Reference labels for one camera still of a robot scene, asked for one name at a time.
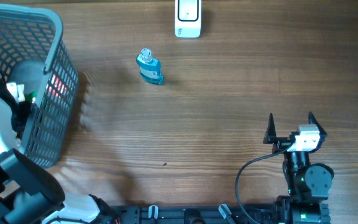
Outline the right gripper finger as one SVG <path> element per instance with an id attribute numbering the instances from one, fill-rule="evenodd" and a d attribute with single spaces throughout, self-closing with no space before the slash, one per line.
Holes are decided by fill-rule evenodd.
<path id="1" fill-rule="evenodd" d="M 267 130 L 266 130 L 264 138 L 265 139 L 275 139 L 276 137 L 277 137 L 277 134 L 276 134 L 276 129 L 275 129 L 275 122 L 274 122 L 273 114 L 270 113 L 269 118 L 268 118 L 268 126 L 267 126 Z"/>
<path id="2" fill-rule="evenodd" d="M 315 124 L 319 130 L 319 135 L 322 137 L 327 137 L 328 134 L 327 132 L 322 128 L 322 126 L 318 123 L 317 119 L 315 118 L 314 114 L 312 111 L 310 111 L 308 113 L 308 122 L 310 124 Z"/>

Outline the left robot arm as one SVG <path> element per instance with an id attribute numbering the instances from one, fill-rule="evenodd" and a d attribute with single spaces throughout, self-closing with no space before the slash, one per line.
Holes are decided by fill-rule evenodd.
<path id="1" fill-rule="evenodd" d="M 104 200 L 66 194 L 42 167 L 11 148 L 0 154 L 0 223 L 120 223 Z"/>

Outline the green lidded jar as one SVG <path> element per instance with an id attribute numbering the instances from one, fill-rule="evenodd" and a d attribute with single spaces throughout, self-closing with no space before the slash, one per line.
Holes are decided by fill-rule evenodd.
<path id="1" fill-rule="evenodd" d="M 30 103 L 35 103 L 37 97 L 37 91 L 30 92 L 29 94 L 25 95 L 25 100 Z"/>

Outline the blue mouthwash bottle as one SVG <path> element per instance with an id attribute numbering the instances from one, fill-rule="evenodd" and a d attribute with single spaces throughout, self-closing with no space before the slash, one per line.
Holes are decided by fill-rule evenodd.
<path id="1" fill-rule="evenodd" d="M 150 49 L 142 49 L 136 58 L 136 63 L 140 68 L 140 75 L 145 81 L 156 85 L 163 83 L 162 65 L 157 58 L 153 57 Z"/>

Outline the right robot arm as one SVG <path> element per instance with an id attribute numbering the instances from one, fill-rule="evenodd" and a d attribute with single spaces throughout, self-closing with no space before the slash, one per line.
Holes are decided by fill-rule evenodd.
<path id="1" fill-rule="evenodd" d="M 328 205 L 334 171 L 323 163 L 312 164 L 310 154 L 322 146 L 327 132 L 308 114 L 308 124 L 301 124 L 288 137 L 278 137 L 273 115 L 269 116 L 264 144 L 273 146 L 273 154 L 283 154 L 282 170 L 288 186 L 287 196 L 278 196 L 272 205 L 272 223 L 331 223 Z"/>

